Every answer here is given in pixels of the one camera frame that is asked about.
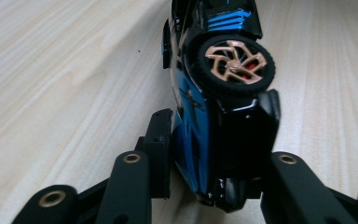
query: wood grain surface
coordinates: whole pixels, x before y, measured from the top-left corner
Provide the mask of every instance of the wood grain surface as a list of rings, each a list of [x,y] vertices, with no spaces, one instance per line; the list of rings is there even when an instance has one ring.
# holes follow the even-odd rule
[[[282,103],[274,150],[357,197],[358,1],[256,2]],[[44,187],[106,179],[152,113],[174,109],[160,55],[170,5],[0,1],[0,223]],[[227,215],[198,204],[177,173],[171,189],[153,201],[153,223],[263,223],[259,201]]]

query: light wood surface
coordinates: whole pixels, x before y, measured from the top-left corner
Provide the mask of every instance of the light wood surface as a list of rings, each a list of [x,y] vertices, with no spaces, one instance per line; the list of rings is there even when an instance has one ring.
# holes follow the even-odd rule
[[[358,1],[256,1],[277,64],[274,150],[302,157],[326,186],[358,194]],[[160,37],[169,0],[0,1],[0,223],[40,189],[81,192],[133,150],[150,116],[174,108]],[[153,223],[263,223],[259,201],[226,215],[181,177]]]

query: brass insert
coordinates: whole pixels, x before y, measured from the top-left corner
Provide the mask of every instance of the brass insert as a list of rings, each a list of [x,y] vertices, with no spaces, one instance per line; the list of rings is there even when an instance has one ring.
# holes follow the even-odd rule
[[[66,193],[62,190],[54,190],[45,194],[40,200],[39,205],[41,207],[52,207],[63,201],[66,197]]]
[[[289,155],[281,155],[279,157],[279,159],[284,162],[284,163],[287,163],[287,164],[290,164],[290,165],[293,165],[293,164],[296,164],[297,161],[295,158],[293,158],[292,156],[289,156]]]
[[[129,154],[124,157],[124,162],[126,163],[136,163],[141,159],[141,156],[135,153]]]

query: car body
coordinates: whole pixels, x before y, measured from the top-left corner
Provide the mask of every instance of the car body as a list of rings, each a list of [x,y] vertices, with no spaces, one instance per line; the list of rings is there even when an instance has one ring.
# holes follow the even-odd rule
[[[162,36],[177,103],[174,161],[198,200],[226,212],[259,197],[280,120],[254,0],[172,0]]]

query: blue toy car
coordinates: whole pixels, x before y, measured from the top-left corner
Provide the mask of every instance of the blue toy car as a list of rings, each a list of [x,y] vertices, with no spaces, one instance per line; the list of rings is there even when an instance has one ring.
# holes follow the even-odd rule
[[[172,0],[162,36],[177,111],[174,161],[198,200],[233,212],[260,197],[280,120],[254,0]]]

